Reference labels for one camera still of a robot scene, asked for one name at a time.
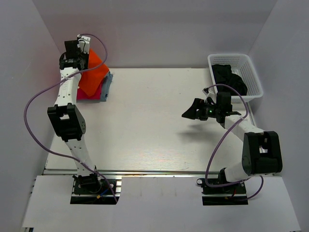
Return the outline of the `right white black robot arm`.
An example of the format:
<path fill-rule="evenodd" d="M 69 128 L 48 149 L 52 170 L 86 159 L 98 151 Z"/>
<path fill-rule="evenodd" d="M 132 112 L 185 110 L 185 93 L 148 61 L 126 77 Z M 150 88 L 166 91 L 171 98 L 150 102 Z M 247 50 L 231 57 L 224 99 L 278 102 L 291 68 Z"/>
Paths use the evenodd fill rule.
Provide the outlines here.
<path fill-rule="evenodd" d="M 280 173 L 283 169 L 279 135 L 275 131 L 262 130 L 246 120 L 239 112 L 233 111 L 231 94 L 219 92 L 216 99 L 196 98 L 183 118 L 206 121 L 216 119 L 226 133 L 215 147 L 210 161 L 213 160 L 219 146 L 229 133 L 233 133 L 243 143 L 241 160 L 237 164 L 223 168 L 214 183 L 205 177 L 204 184 L 210 188 L 219 188 L 228 193 L 239 184 L 255 175 Z"/>

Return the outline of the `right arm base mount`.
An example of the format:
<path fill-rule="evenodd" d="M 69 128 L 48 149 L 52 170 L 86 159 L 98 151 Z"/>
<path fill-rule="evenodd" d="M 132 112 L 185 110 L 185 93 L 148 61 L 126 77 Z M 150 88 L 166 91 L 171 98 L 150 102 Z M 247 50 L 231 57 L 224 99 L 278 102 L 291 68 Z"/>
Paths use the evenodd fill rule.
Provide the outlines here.
<path fill-rule="evenodd" d="M 226 187 L 209 187 L 205 178 L 199 178 L 197 185 L 202 188 L 203 206 L 248 205 L 245 184 L 236 183 Z"/>

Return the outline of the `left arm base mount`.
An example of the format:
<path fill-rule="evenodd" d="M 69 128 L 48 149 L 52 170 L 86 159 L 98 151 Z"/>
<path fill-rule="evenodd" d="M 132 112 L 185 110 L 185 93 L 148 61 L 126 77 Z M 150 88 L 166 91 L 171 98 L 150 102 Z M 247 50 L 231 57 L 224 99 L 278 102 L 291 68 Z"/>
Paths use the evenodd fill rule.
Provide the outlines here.
<path fill-rule="evenodd" d="M 70 204 L 83 205 L 116 205 L 113 190 L 116 199 L 119 200 L 121 192 L 121 181 L 117 179 L 108 179 L 94 174 L 88 176 L 73 176 L 74 182 L 70 197 Z"/>

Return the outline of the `orange t shirt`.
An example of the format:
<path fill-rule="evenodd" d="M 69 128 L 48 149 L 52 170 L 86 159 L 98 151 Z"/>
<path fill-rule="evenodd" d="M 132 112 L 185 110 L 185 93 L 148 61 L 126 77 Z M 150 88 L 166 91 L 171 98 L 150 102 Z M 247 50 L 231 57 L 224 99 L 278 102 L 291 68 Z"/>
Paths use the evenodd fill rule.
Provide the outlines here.
<path fill-rule="evenodd" d="M 82 73 L 79 82 L 78 99 L 83 97 L 93 98 L 99 97 L 101 94 L 102 81 L 106 74 L 110 71 L 105 64 L 101 65 L 95 70 Z"/>

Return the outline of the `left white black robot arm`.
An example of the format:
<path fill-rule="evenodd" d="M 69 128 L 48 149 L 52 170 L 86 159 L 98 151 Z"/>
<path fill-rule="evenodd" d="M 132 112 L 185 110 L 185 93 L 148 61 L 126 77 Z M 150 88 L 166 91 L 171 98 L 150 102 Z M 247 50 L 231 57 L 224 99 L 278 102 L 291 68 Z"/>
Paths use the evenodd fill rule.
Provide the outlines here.
<path fill-rule="evenodd" d="M 87 177 L 92 174 L 87 168 L 94 169 L 85 145 L 85 119 L 77 108 L 77 90 L 82 75 L 79 71 L 88 68 L 90 38 L 78 36 L 76 40 L 65 41 L 66 51 L 59 59 L 60 84 L 55 105 L 47 110 L 54 131 L 77 159 L 77 176 Z"/>

